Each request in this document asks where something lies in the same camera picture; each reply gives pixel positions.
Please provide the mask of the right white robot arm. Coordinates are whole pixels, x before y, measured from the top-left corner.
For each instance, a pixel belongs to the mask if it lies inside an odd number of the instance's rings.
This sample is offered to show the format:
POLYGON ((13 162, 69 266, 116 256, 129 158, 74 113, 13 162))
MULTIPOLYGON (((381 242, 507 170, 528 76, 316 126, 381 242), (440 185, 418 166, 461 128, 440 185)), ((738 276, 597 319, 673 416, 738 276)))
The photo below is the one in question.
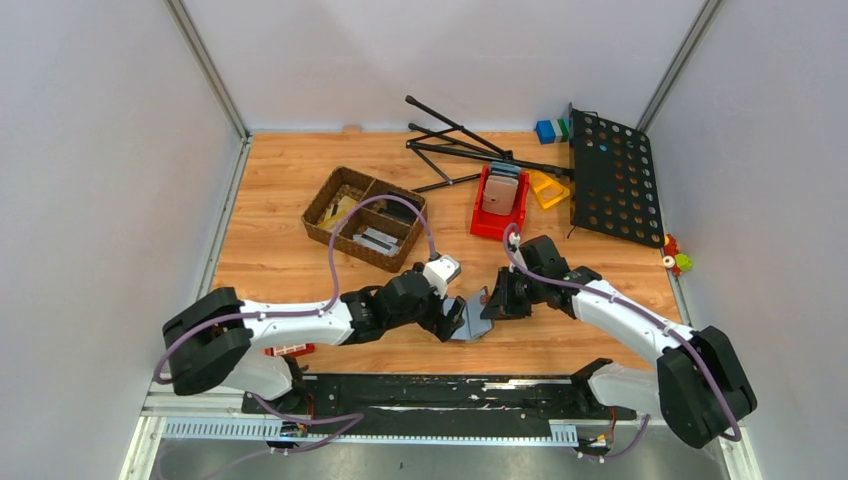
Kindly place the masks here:
POLYGON ((693 448, 717 438, 742 440, 740 422, 758 400, 726 333, 670 321, 594 270, 569 267, 546 235, 522 240, 509 225, 502 246, 509 264, 498 271, 483 317, 523 319, 545 304, 603 330, 653 366, 647 371, 601 361, 570 392, 577 413, 592 418, 608 407, 624 407, 660 417, 693 448))

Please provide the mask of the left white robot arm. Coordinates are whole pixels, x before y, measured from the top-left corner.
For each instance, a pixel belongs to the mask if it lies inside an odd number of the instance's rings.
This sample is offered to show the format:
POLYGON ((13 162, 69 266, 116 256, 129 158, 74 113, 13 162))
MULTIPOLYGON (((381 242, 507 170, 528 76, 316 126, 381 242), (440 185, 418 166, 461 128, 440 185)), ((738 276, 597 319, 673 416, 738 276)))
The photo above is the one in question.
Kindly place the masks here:
POLYGON ((293 413, 305 403, 306 386, 295 379, 291 363, 273 359, 265 349, 364 344, 408 324, 446 342, 463 326, 466 307, 463 297, 449 298, 418 270, 344 293, 334 303, 263 304, 220 287, 163 325, 163 363, 170 376, 156 381, 171 385, 178 396, 228 386, 293 413))

